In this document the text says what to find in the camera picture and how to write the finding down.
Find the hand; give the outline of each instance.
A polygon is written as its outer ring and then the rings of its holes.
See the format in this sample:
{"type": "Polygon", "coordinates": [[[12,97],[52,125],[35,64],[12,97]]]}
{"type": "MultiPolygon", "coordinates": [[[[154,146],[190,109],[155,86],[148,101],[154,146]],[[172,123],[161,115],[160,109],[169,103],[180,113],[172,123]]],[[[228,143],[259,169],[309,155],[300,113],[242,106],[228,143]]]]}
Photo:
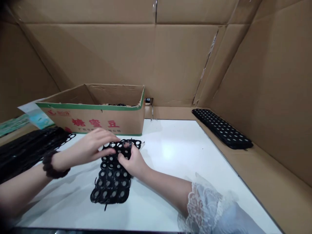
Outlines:
{"type": "Polygon", "coordinates": [[[65,171],[73,166],[89,163],[109,154],[115,154],[116,151],[113,148],[98,151],[101,146],[113,141],[120,141],[120,139],[103,128],[97,128],[71,147],[56,153],[52,158],[53,168],[57,171],[65,171]]]}
{"type": "Polygon", "coordinates": [[[145,163],[140,150],[132,144],[131,157],[127,160],[122,153],[118,154],[119,163],[134,177],[142,180],[146,173],[148,173],[150,167],[145,163]]]}

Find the black hair tie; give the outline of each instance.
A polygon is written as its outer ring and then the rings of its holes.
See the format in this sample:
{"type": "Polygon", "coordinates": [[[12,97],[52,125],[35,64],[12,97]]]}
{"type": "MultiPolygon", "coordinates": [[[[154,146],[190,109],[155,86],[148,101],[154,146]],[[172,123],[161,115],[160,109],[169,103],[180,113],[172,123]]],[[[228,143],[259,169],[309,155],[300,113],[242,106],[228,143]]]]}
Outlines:
{"type": "Polygon", "coordinates": [[[43,156],[43,160],[42,160],[42,163],[43,163],[43,170],[46,172],[46,176],[47,177],[50,177],[50,178],[53,178],[53,179],[59,179],[59,178],[63,178],[65,177],[68,172],[70,171],[70,168],[67,169],[66,171],[64,172],[59,172],[59,171],[56,171],[51,162],[52,162],[52,157],[54,154],[56,154],[57,151],[56,150],[52,150],[50,152],[47,152],[44,156],[43,156]]]}

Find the white table surface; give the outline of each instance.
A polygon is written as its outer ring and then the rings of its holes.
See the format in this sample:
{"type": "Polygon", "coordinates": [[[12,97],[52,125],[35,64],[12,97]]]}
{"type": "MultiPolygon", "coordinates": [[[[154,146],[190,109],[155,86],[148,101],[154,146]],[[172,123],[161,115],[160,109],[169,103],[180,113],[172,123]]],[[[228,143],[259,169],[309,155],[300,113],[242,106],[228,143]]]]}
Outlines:
{"type": "MultiPolygon", "coordinates": [[[[77,134],[60,150],[84,137],[77,134]]],[[[196,121],[144,120],[143,158],[154,170],[183,179],[197,172],[220,193],[234,191],[239,205],[266,233],[281,233],[256,198],[196,121]]],[[[100,171],[101,159],[74,167],[63,179],[53,180],[31,202],[17,226],[44,228],[179,231],[178,212],[136,178],[123,204],[91,203],[90,194],[100,171]]]]}

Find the finger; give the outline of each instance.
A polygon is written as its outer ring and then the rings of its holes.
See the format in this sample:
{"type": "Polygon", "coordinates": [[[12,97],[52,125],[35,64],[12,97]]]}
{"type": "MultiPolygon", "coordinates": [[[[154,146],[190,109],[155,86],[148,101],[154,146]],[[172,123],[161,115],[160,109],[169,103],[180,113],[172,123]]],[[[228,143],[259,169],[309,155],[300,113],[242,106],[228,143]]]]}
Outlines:
{"type": "Polygon", "coordinates": [[[118,154],[118,162],[125,168],[128,168],[129,161],[125,159],[124,155],[122,153],[118,154]]]}
{"type": "Polygon", "coordinates": [[[129,142],[127,142],[127,143],[125,143],[123,146],[124,146],[125,148],[128,148],[128,147],[129,147],[129,145],[130,145],[130,143],[129,143],[129,142]]]}
{"type": "Polygon", "coordinates": [[[98,133],[98,132],[101,132],[101,131],[103,131],[104,129],[103,128],[96,128],[96,129],[94,129],[93,131],[92,131],[92,133],[98,133]]]}
{"type": "Polygon", "coordinates": [[[98,132],[97,134],[95,134],[95,138],[97,140],[100,140],[100,139],[108,137],[108,136],[109,137],[114,137],[115,141],[120,141],[120,139],[116,135],[114,135],[113,133],[111,133],[109,131],[106,131],[106,130],[104,130],[102,132],[98,132]]]}
{"type": "Polygon", "coordinates": [[[120,139],[116,137],[115,135],[105,136],[103,138],[98,139],[97,144],[100,147],[101,145],[105,145],[106,143],[113,142],[113,141],[120,141],[120,139]]]}
{"type": "Polygon", "coordinates": [[[115,149],[113,149],[113,148],[107,148],[107,149],[105,149],[105,150],[101,150],[101,151],[99,151],[98,153],[94,154],[94,155],[92,156],[92,160],[94,161],[94,160],[97,160],[97,159],[102,158],[102,157],[104,157],[104,156],[107,156],[107,155],[110,155],[110,154],[115,154],[115,153],[116,153],[116,150],[115,150],[115,149]]]}
{"type": "Polygon", "coordinates": [[[138,151],[139,149],[134,144],[132,144],[131,153],[134,154],[134,153],[137,153],[138,151]]]}

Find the black perforated mat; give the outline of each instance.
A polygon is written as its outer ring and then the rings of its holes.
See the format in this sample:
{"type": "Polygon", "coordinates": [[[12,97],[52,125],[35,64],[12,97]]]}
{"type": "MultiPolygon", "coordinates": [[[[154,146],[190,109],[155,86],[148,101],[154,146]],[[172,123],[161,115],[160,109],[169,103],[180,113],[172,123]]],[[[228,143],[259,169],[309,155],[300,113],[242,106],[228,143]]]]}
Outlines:
{"type": "Polygon", "coordinates": [[[101,171],[90,195],[91,202],[107,205],[124,203],[128,199],[131,175],[118,162],[118,154],[122,153],[126,159],[130,159],[132,144],[138,149],[141,148],[141,141],[134,139],[123,139],[120,142],[111,142],[108,146],[103,146],[102,150],[114,148],[116,154],[102,158],[101,171]]]}
{"type": "Polygon", "coordinates": [[[23,173],[42,156],[75,137],[62,128],[32,131],[0,147],[0,184],[23,173]]]}
{"type": "Polygon", "coordinates": [[[250,139],[210,110],[194,109],[192,113],[231,149],[244,150],[253,146],[250,139]]]}

